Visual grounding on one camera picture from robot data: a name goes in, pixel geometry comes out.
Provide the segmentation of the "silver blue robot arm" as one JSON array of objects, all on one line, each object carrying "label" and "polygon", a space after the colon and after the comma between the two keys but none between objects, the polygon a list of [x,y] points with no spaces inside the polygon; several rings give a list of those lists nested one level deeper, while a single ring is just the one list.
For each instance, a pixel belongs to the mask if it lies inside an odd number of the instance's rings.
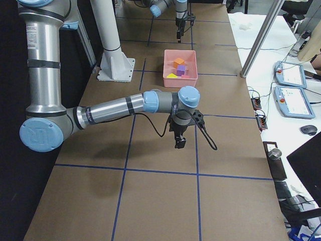
[{"label": "silver blue robot arm", "polygon": [[174,40],[182,42],[188,21],[188,1],[151,1],[152,40]]},{"label": "silver blue robot arm", "polygon": [[58,148],[68,137],[87,126],[108,123],[132,115],[168,113],[165,129],[174,133],[181,149],[188,126],[204,126],[197,110],[199,91],[183,86],[177,92],[146,91],[93,106],[65,108],[61,102],[60,38],[66,25],[82,26],[76,1],[18,1],[26,23],[31,103],[20,127],[25,146],[36,152]]}]

